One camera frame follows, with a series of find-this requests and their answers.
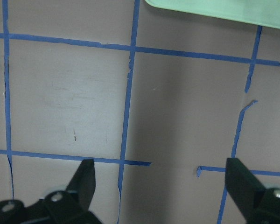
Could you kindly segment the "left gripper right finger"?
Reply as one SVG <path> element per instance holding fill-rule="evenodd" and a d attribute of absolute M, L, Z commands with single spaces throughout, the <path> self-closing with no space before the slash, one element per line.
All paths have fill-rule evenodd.
<path fill-rule="evenodd" d="M 247 224 L 280 224 L 280 188 L 266 187 L 238 158 L 227 158 L 225 187 Z"/>

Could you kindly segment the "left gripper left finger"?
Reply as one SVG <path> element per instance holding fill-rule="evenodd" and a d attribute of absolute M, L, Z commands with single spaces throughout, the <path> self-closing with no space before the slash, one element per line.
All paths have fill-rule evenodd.
<path fill-rule="evenodd" d="M 89 211 L 95 188 L 94 161 L 82 160 L 64 190 L 53 191 L 28 207 L 20 200 L 0 201 L 0 224 L 99 224 Z"/>

